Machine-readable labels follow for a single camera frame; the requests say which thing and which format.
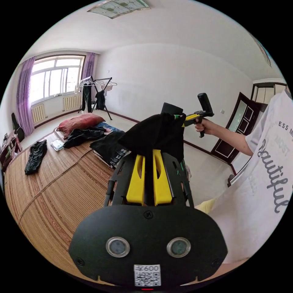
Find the dark wooden door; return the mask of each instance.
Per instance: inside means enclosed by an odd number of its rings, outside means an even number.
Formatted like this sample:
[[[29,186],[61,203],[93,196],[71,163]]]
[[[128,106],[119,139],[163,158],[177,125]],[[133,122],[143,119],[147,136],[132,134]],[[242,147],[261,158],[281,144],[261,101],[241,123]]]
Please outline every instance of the dark wooden door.
[[[237,133],[248,135],[251,133],[258,115],[259,106],[242,93],[239,93],[238,100],[226,128]],[[211,151],[212,156],[228,164],[233,161],[238,153],[238,150],[221,139],[218,140]]]

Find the red pillow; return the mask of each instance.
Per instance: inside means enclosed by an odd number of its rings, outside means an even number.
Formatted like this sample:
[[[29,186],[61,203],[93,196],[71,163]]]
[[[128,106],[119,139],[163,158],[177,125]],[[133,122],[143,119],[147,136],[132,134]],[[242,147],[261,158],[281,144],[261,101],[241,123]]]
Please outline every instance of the red pillow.
[[[64,139],[66,139],[73,129],[86,129],[101,122],[105,122],[104,118],[92,113],[86,113],[61,122],[57,131],[62,131]]]

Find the radiator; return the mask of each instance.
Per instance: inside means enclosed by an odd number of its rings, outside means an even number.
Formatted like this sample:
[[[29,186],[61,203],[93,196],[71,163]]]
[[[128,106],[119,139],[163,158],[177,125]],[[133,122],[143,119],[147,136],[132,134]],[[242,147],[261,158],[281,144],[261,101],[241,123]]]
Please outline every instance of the radiator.
[[[64,110],[77,109],[81,105],[81,95],[69,96],[63,98]]]
[[[34,123],[38,123],[46,118],[44,104],[37,105],[31,109]]]

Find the camera lens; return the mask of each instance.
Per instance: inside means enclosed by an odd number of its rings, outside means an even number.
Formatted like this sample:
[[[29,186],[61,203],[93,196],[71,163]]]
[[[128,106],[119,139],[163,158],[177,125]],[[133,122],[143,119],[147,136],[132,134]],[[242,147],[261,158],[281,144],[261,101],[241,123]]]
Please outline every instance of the camera lens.
[[[106,243],[107,252],[114,257],[124,257],[130,251],[129,243],[121,237],[112,237]]]
[[[190,242],[183,237],[177,237],[172,239],[167,245],[167,252],[172,257],[184,257],[186,256],[191,248]]]

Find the person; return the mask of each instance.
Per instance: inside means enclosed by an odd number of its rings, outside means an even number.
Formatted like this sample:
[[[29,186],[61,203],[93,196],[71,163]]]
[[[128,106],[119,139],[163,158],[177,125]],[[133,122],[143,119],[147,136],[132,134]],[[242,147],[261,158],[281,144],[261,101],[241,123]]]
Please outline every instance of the person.
[[[288,86],[276,94],[249,135],[232,132],[208,119],[203,119],[195,128],[251,156],[233,185],[218,198],[196,207],[215,220],[228,249],[222,265],[209,278],[212,279],[253,256],[286,210],[293,191],[292,95]]]

